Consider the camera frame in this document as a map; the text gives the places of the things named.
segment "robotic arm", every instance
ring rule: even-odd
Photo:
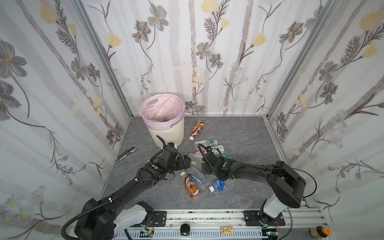
[[[122,188],[96,201],[91,199],[85,203],[82,213],[64,224],[61,235],[67,240],[110,240],[113,236],[134,224],[147,226],[153,219],[153,209],[141,201],[133,208],[124,210],[126,204],[135,196],[155,186],[165,179],[168,173],[190,167],[188,156],[182,155],[174,148],[173,143],[165,144],[144,167],[140,168],[136,177]],[[270,165],[243,164],[235,160],[222,160],[212,152],[204,157],[203,172],[214,173],[220,180],[228,178],[244,178],[268,184],[275,195],[266,199],[258,213],[261,226],[269,225],[281,211],[287,207],[298,208],[305,188],[305,180],[282,161]],[[77,221],[74,229],[79,238],[66,233],[66,228]]]

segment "purple plastic bag liner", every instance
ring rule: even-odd
[[[184,119],[184,101],[176,95],[162,93],[146,99],[140,107],[140,114],[147,127],[153,130],[167,130]]]

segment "bottle with orange cap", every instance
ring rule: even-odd
[[[325,238],[332,234],[332,231],[328,227],[317,226],[310,229],[311,235],[314,238]]]

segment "floral wallpaper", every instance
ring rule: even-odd
[[[383,2],[341,1],[268,116],[340,240],[382,238],[383,50]]]
[[[83,0],[134,114],[173,93],[186,114],[266,114],[326,1]]]
[[[98,199],[129,119],[72,4],[0,3],[0,231],[61,238]]]

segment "metal corner post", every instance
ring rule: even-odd
[[[285,78],[285,81],[283,82],[282,86],[280,87],[278,93],[276,94],[275,99],[273,100],[270,110],[268,111],[267,117],[268,119],[270,116],[272,116],[276,110],[278,105],[283,100],[284,96],[286,95],[289,87],[291,86],[291,83],[293,82],[296,74],[300,70],[301,66],[304,63],[304,60],[307,58],[308,54],[314,47],[317,38],[320,36],[321,32],[324,30],[324,28],[327,26],[328,20],[331,19],[331,16],[333,12],[335,11],[337,5],[339,4],[340,0],[328,0],[324,10],[321,12],[319,19],[317,20],[313,30],[311,31],[307,41],[305,42],[303,48],[301,49],[298,57],[295,60],[294,65],[290,69],[290,71],[287,74],[287,77]]]
[[[123,92],[121,91],[121,88],[119,86],[119,82],[116,79],[115,74],[113,73],[112,67],[109,63],[108,57],[106,56],[103,45],[101,44],[99,38],[97,37],[97,34],[96,34],[96,32],[92,26],[91,20],[88,17],[88,14],[84,8],[83,3],[81,2],[81,0],[71,0],[71,2],[75,8],[77,15],[80,18],[80,21],[82,22],[84,28],[86,29],[87,35],[88,35],[89,39],[91,40],[91,43],[94,47],[96,54],[99,56],[105,70],[107,71],[107,74],[111,80],[111,84],[112,84],[113,88],[115,89],[115,91],[116,91],[116,93],[120,99],[121,104],[124,107],[125,113],[127,114],[127,116],[129,118],[133,117],[132,111],[129,108],[129,105],[125,99]]]

